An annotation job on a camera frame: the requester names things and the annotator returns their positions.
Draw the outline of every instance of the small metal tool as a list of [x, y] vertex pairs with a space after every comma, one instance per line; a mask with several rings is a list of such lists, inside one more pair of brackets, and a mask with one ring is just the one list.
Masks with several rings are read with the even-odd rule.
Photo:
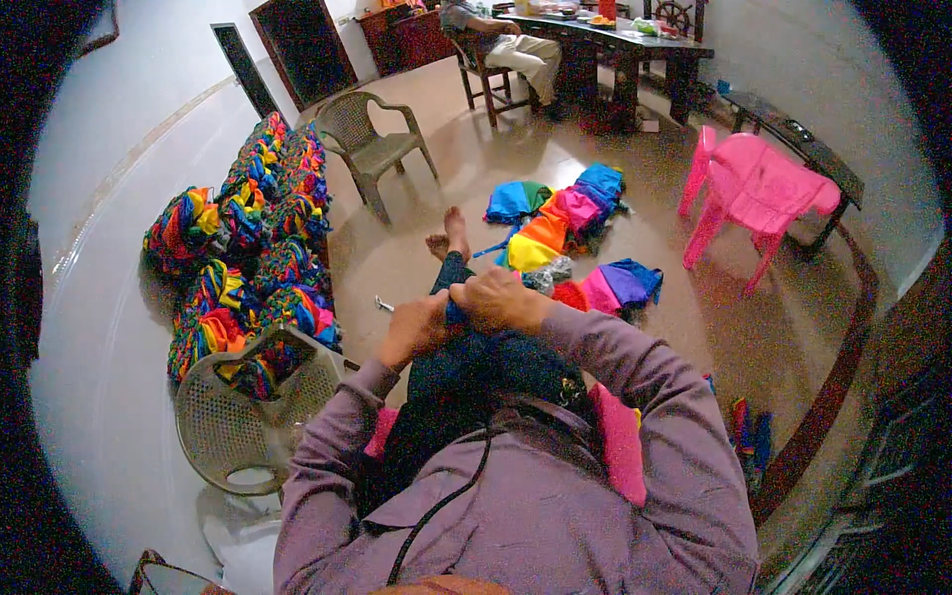
[[388, 310], [391, 314], [393, 313], [393, 306], [381, 301], [379, 295], [373, 296], [373, 303], [376, 304], [378, 308]]

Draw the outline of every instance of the man's khaki pants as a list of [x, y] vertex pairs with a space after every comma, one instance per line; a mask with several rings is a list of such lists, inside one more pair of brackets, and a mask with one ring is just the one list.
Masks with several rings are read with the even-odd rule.
[[555, 73], [562, 61], [559, 43], [530, 35], [500, 35], [486, 55], [488, 67], [506, 67], [521, 72], [539, 94], [539, 103], [552, 103]]

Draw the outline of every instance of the bare foot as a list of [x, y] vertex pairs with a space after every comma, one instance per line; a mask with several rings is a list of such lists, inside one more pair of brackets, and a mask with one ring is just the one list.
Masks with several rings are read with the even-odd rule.
[[437, 260], [442, 263], [449, 253], [449, 237], [444, 233], [428, 235], [426, 237], [426, 247], [429, 248], [429, 253], [436, 256]]
[[463, 264], [469, 262], [472, 256], [472, 250], [469, 249], [469, 241], [466, 239], [466, 218], [459, 207], [450, 207], [443, 215], [443, 227], [446, 229], [446, 237], [449, 240], [447, 251], [457, 251], [463, 255]]

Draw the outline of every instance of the door frame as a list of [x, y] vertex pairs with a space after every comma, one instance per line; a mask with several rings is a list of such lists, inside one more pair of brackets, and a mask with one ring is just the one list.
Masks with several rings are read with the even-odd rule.
[[[258, 37], [261, 37], [261, 43], [264, 44], [265, 50], [268, 51], [268, 56], [271, 58], [271, 62], [274, 63], [274, 67], [278, 70], [278, 75], [281, 76], [281, 82], [285, 84], [285, 89], [288, 90], [288, 94], [291, 96], [291, 100], [294, 102], [294, 107], [298, 111], [304, 111], [309, 108], [309, 105], [305, 105], [304, 101], [301, 99], [301, 96], [298, 95], [297, 90], [294, 86], [291, 85], [290, 79], [288, 79], [288, 72], [285, 69], [284, 62], [281, 61], [281, 58], [278, 56], [278, 52], [274, 47], [274, 43], [271, 41], [271, 38], [265, 33], [265, 29], [261, 26], [261, 22], [258, 20], [259, 13], [265, 8], [274, 4], [275, 2], [284, 2], [285, 0], [268, 0], [266, 3], [262, 4], [258, 8], [250, 11], [248, 16], [251, 18], [251, 22], [254, 23], [255, 30], [258, 31]], [[334, 20], [330, 18], [330, 11], [327, 10], [327, 4], [324, 0], [317, 0], [317, 4], [321, 9], [321, 14], [324, 16], [324, 21], [327, 23], [327, 26], [333, 32], [333, 42], [334, 48], [337, 53], [337, 59], [344, 63], [345, 74], [350, 77], [350, 81], [345, 85], [345, 87], [351, 87], [357, 83], [357, 74], [354, 72], [354, 67], [350, 64], [350, 58], [347, 56], [347, 51], [344, 49], [344, 43], [341, 41], [341, 36], [337, 32], [337, 24], [334, 23]]]
[[222, 49], [222, 53], [225, 55], [225, 60], [228, 62], [228, 66], [231, 68], [231, 71], [235, 74], [235, 80], [238, 81], [238, 84], [241, 86], [242, 90], [245, 92], [245, 96], [254, 106], [254, 110], [258, 112], [258, 115], [262, 118], [265, 118], [270, 111], [265, 110], [264, 113], [255, 105], [254, 99], [251, 98], [251, 95], [248, 93], [248, 89], [245, 87], [245, 83], [242, 82], [241, 76], [238, 75], [238, 71], [235, 70], [234, 65], [231, 64], [231, 60], [228, 59], [228, 50], [225, 49], [225, 46], [222, 45], [222, 40], [218, 39], [218, 35], [215, 35], [215, 30], [231, 28], [235, 30], [235, 33], [238, 35], [238, 43], [241, 44], [242, 50], [245, 51], [245, 55], [248, 57], [251, 67], [254, 68], [254, 71], [258, 73], [258, 78], [261, 79], [261, 84], [265, 87], [265, 91], [268, 93], [268, 97], [271, 99], [271, 104], [274, 106], [274, 109], [281, 113], [281, 108], [278, 107], [278, 102], [274, 101], [274, 95], [271, 94], [271, 89], [268, 88], [268, 84], [265, 83], [265, 78], [261, 76], [261, 72], [258, 70], [258, 66], [254, 63], [254, 59], [251, 57], [251, 52], [248, 51], [248, 46], [245, 45], [245, 40], [242, 39], [241, 32], [238, 30], [238, 26], [234, 23], [211, 23], [208, 25], [211, 27], [211, 34], [215, 36], [215, 41], [218, 43], [218, 47]]

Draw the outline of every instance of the black cord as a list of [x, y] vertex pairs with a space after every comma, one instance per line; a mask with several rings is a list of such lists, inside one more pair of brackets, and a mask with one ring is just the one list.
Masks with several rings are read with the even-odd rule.
[[407, 555], [407, 552], [410, 550], [410, 546], [413, 544], [413, 540], [416, 539], [417, 535], [420, 534], [420, 531], [423, 530], [424, 525], [429, 523], [429, 520], [440, 511], [440, 508], [448, 505], [450, 502], [455, 500], [457, 497], [463, 495], [468, 489], [476, 485], [476, 482], [479, 480], [480, 475], [483, 474], [483, 468], [486, 466], [486, 459], [489, 458], [489, 447], [492, 445], [492, 432], [489, 428], [486, 429], [486, 449], [483, 450], [483, 458], [479, 462], [479, 466], [476, 467], [476, 472], [473, 473], [472, 479], [470, 479], [465, 486], [457, 489], [453, 493], [446, 496], [443, 500], [436, 503], [430, 510], [426, 512], [425, 515], [417, 522], [413, 527], [413, 530], [410, 531], [410, 534], [407, 535], [407, 538], [404, 540], [404, 544], [400, 547], [400, 552], [397, 554], [396, 559], [393, 561], [393, 568], [390, 569], [390, 576], [387, 578], [387, 586], [394, 586], [397, 584], [397, 578], [400, 577], [400, 568], [404, 565], [404, 557]]

